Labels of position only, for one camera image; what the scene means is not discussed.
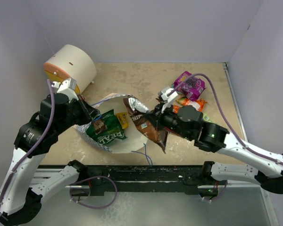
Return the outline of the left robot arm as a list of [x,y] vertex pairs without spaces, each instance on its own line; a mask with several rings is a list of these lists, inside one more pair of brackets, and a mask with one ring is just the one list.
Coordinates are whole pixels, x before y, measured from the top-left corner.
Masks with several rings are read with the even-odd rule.
[[85,125],[100,115],[81,96],[70,99],[61,93],[49,94],[40,110],[24,124],[14,142],[13,159],[0,189],[0,223],[18,226],[31,221],[42,205],[65,186],[87,181],[87,167],[70,161],[60,172],[36,187],[31,181],[41,161],[58,137],[74,125]]

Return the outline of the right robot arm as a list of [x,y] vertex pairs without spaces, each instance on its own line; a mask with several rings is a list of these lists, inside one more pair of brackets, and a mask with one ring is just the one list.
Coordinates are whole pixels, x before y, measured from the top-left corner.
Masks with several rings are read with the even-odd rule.
[[205,152],[227,155],[242,165],[206,162],[200,179],[205,184],[214,181],[235,180],[250,182],[266,191],[283,194],[283,154],[266,151],[247,142],[239,141],[228,129],[203,120],[203,114],[192,106],[173,112],[157,105],[145,113],[156,130],[166,129],[189,141]]

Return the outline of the checkered paper bag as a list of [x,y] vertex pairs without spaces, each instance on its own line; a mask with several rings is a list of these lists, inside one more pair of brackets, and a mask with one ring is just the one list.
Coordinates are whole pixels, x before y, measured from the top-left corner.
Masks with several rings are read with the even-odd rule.
[[148,139],[136,129],[124,105],[123,99],[127,96],[111,93],[91,104],[100,113],[92,122],[77,126],[76,130],[94,148],[116,154],[139,153],[153,165],[147,154]]

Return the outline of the orange snack packet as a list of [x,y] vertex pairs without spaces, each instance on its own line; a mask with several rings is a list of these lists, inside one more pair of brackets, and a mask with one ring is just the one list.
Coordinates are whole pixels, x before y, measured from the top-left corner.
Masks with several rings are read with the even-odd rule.
[[179,105],[173,105],[173,112],[178,113],[178,110],[183,107],[183,106],[193,106],[197,111],[202,112],[204,106],[207,104],[207,101],[204,99],[198,99],[195,101],[191,101],[190,99],[186,97],[180,97],[179,99],[176,100],[176,102]]

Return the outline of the yellow snack packet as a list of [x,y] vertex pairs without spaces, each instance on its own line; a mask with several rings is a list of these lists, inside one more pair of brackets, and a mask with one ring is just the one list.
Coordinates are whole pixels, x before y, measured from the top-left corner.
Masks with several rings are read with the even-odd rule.
[[123,113],[116,113],[116,117],[120,123],[120,125],[122,126],[122,129],[126,129],[129,126],[129,121],[127,119],[127,113],[123,112]]

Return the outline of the green Real chips bag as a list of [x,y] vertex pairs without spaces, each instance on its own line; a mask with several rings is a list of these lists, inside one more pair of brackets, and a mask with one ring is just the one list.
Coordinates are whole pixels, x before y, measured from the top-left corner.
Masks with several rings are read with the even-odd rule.
[[101,145],[109,145],[116,139],[127,139],[113,109],[102,114],[97,121],[92,122],[85,133]]

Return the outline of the purple snack packet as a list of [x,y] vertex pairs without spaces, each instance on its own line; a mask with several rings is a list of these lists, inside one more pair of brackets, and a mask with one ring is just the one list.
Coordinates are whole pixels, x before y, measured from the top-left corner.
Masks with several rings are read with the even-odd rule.
[[196,77],[191,78],[191,73],[183,72],[173,83],[173,88],[183,94],[191,101],[198,100],[201,93],[205,90],[205,82]]

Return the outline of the dark brown snack packet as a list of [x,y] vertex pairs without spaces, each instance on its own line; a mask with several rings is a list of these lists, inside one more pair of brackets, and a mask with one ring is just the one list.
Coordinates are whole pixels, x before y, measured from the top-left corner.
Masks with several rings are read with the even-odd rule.
[[123,103],[137,130],[147,139],[157,144],[162,149],[163,153],[166,153],[168,132],[164,129],[158,130],[146,119],[145,114],[150,112],[149,108],[132,95],[124,97]]

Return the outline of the green snack packet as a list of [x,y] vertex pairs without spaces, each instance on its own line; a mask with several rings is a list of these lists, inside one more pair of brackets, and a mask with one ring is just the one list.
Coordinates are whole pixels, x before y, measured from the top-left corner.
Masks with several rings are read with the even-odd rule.
[[204,120],[205,122],[213,123],[213,121],[211,120],[211,118],[210,118],[207,114],[205,114],[205,113],[203,113],[203,120]]

